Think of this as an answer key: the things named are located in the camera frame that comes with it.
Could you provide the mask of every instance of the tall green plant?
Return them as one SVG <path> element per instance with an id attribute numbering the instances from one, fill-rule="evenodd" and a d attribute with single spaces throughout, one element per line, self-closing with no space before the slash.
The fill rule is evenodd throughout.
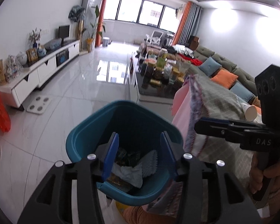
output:
<path id="1" fill-rule="evenodd" d="M 99 25 L 102 25 L 104 32 L 106 32 L 105 23 L 98 23 L 98 22 L 97 22 L 99 16 L 100 16 L 100 10 L 99 10 L 98 5 L 96 5 L 96 21 L 95 21 L 94 24 L 90 23 L 90 25 L 91 25 L 91 27 L 92 27 L 91 34 L 89 33 L 88 29 L 86 29 L 86 28 L 84 28 L 84 29 L 82 30 L 82 33 L 84 33 L 85 31 L 87 31 L 88 34 L 89 34 L 89 37 L 90 37 L 91 39 L 93 39 L 93 36 L 96 34 L 96 30 L 98 29 L 98 26 L 99 26 Z M 102 31 L 99 31 L 98 34 L 99 34 L 101 37 L 103 37 L 103 32 L 102 32 Z"/>

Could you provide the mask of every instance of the marble floor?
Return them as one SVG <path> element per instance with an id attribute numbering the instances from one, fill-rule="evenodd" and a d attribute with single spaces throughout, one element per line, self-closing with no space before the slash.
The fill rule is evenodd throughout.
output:
<path id="1" fill-rule="evenodd" d="M 69 132 L 109 102 L 126 99 L 126 69 L 136 50 L 137 46 L 113 42 L 71 61 L 42 91 L 34 91 L 23 103 L 27 107 L 38 94 L 51 96 L 42 115 L 8 108 L 11 130 L 0 130 L 0 208 L 11 222 L 17 222 L 54 162 L 70 163 L 65 150 Z M 125 223 L 114 201 L 107 207 L 100 191 L 99 198 L 106 224 Z M 72 202 L 73 223 L 78 223 L 74 194 Z"/>

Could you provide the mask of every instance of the white chair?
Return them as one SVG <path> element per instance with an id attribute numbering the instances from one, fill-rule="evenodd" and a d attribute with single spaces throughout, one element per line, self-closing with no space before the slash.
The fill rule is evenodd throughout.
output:
<path id="1" fill-rule="evenodd" d="M 146 42 L 149 44 L 156 44 L 156 45 L 160 45 L 161 42 L 161 38 L 164 35 L 164 32 L 161 31 L 153 31 L 152 35 L 146 35 Z"/>

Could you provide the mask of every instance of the white wall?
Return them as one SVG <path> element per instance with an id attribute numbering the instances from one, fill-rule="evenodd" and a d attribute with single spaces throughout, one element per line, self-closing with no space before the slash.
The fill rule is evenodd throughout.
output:
<path id="1" fill-rule="evenodd" d="M 205 9 L 199 44 L 231 60 L 253 77 L 270 64 L 280 66 L 280 22 L 238 10 Z"/>
<path id="2" fill-rule="evenodd" d="M 40 42 L 54 38 L 55 29 L 70 24 L 74 38 L 76 23 L 68 19 L 70 9 L 82 0 L 5 0 L 0 6 L 0 59 L 29 49 L 29 33 L 37 28 L 48 30 Z"/>
<path id="3" fill-rule="evenodd" d="M 106 32 L 103 33 L 104 37 L 109 37 L 113 41 L 125 42 L 133 44 L 134 40 L 144 41 L 146 34 L 151 35 L 154 30 L 163 31 L 158 28 L 150 27 L 143 24 L 136 24 L 118 20 L 104 20 L 106 24 Z"/>

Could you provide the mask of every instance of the television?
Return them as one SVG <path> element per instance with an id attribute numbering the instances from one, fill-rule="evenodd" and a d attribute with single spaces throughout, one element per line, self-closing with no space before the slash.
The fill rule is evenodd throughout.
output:
<path id="1" fill-rule="evenodd" d="M 69 25 L 59 27 L 58 37 L 62 38 L 61 45 L 63 46 L 64 39 L 69 37 Z"/>

